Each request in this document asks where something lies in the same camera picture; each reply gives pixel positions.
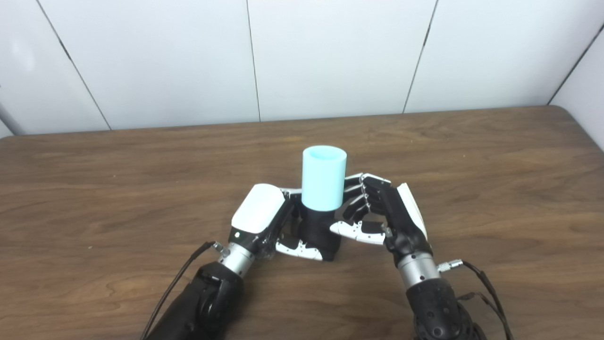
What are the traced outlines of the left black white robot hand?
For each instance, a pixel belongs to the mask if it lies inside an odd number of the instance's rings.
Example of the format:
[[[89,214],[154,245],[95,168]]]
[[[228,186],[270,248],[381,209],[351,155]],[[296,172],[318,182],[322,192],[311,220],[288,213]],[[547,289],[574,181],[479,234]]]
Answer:
[[[302,190],[271,184],[254,185],[231,220],[228,242],[258,259],[276,252],[316,261],[333,261],[334,252],[321,249],[302,236],[309,210],[302,204]]]

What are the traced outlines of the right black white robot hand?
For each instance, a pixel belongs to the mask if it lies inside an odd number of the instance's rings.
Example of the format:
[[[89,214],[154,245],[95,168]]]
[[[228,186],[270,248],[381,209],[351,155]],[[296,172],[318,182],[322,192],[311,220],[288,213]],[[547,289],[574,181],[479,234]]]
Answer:
[[[384,245],[398,263],[413,253],[433,254],[423,218],[409,186],[369,173],[344,179],[350,202],[330,232],[358,242]]]

